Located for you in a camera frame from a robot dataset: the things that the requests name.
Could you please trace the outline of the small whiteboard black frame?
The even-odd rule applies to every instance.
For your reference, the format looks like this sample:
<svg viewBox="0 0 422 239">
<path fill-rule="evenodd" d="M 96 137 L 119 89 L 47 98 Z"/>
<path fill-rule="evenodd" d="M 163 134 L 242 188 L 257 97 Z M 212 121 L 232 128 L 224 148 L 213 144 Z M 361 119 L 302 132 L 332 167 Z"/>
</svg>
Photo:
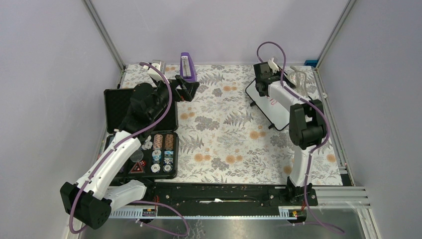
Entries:
<svg viewBox="0 0 422 239">
<path fill-rule="evenodd" d="M 284 75 L 278 82 L 269 86 L 269 96 L 260 97 L 255 89 L 255 79 L 246 87 L 246 94 L 252 100 L 251 106 L 257 106 L 270 122 L 269 128 L 278 131 L 286 128 L 290 123 L 291 107 L 295 104 L 303 104 L 307 97 L 302 97 L 291 88 L 289 81 Z"/>
</svg>

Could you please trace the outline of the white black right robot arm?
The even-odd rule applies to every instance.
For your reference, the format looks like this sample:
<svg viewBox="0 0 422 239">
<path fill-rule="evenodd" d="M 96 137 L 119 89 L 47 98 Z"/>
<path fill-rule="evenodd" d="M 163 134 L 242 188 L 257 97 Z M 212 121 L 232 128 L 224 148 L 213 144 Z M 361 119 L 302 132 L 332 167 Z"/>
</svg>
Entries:
<svg viewBox="0 0 422 239">
<path fill-rule="evenodd" d="M 284 80 L 284 72 L 271 61 L 253 65 L 255 89 L 260 97 L 270 97 L 289 113 L 289 137 L 294 147 L 294 163 L 287 179 L 285 197 L 298 205 L 311 192 L 312 153 L 329 138 L 327 119 L 320 100 L 307 100 Z"/>
</svg>

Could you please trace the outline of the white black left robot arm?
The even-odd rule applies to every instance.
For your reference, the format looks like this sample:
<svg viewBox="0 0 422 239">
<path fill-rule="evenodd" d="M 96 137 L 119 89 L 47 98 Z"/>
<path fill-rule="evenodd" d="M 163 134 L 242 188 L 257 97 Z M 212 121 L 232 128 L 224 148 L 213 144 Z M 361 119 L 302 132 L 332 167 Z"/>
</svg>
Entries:
<svg viewBox="0 0 422 239">
<path fill-rule="evenodd" d="M 134 201 L 147 205 L 154 200 L 153 189 L 138 180 L 107 191 L 108 186 L 130 156 L 171 111 L 175 102 L 191 102 L 200 83 L 176 75 L 155 85 L 141 83 L 132 90 L 126 114 L 113 141 L 94 165 L 75 183 L 65 182 L 60 196 L 69 215 L 69 231 L 79 234 L 87 227 L 100 228 L 111 212 Z"/>
</svg>

